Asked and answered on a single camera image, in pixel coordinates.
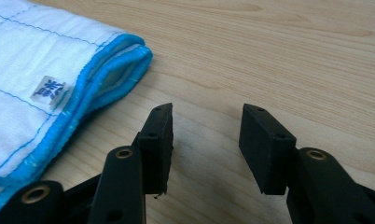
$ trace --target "white cloth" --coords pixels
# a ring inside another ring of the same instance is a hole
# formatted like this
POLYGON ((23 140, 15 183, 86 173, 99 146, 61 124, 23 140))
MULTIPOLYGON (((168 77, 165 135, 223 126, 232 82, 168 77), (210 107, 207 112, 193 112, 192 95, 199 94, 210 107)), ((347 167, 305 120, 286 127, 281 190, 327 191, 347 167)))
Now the white cloth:
POLYGON ((0 0, 0 208, 40 177, 82 117, 126 95, 151 58, 119 28, 0 0))

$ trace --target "wooden table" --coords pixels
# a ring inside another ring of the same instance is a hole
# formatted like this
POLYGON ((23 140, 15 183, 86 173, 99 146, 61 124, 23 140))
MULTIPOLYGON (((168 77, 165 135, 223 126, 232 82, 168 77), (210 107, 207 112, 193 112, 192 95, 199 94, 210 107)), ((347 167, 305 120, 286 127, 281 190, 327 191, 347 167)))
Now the wooden table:
POLYGON ((154 60, 123 100, 76 131, 44 178, 97 175, 157 105, 174 104, 169 190, 147 223, 290 223, 261 195, 238 148, 244 103, 375 189, 375 0, 36 0, 144 38, 154 60))

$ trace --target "light wood tabletop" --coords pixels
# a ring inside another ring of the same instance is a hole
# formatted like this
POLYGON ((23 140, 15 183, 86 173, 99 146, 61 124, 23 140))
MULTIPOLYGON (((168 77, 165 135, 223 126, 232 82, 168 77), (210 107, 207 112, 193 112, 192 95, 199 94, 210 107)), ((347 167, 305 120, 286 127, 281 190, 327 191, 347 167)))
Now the light wood tabletop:
POLYGON ((141 36, 154 59, 124 99, 76 130, 45 179, 69 189, 174 105, 168 193, 147 223, 291 223, 260 194, 238 147, 243 104, 272 113, 297 147, 332 154, 375 189, 375 0, 35 0, 141 36))

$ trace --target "wooden surface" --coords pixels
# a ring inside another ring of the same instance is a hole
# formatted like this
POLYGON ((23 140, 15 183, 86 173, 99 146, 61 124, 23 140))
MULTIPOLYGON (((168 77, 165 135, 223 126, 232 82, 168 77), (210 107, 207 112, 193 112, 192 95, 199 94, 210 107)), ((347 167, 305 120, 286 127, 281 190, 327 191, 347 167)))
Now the wooden surface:
POLYGON ((375 0, 37 0, 144 38, 154 60, 123 100, 77 131, 44 178, 66 189, 99 174, 151 108, 174 104, 169 191, 147 223, 290 223, 238 148, 244 103, 375 189, 375 0))

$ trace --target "white towel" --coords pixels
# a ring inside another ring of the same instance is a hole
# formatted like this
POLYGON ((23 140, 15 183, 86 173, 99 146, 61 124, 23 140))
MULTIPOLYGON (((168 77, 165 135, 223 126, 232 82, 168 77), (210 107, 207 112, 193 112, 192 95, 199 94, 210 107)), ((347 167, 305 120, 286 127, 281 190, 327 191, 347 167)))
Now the white towel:
POLYGON ((143 39, 64 10, 0 0, 0 208, 37 180, 92 110, 152 59, 143 39))

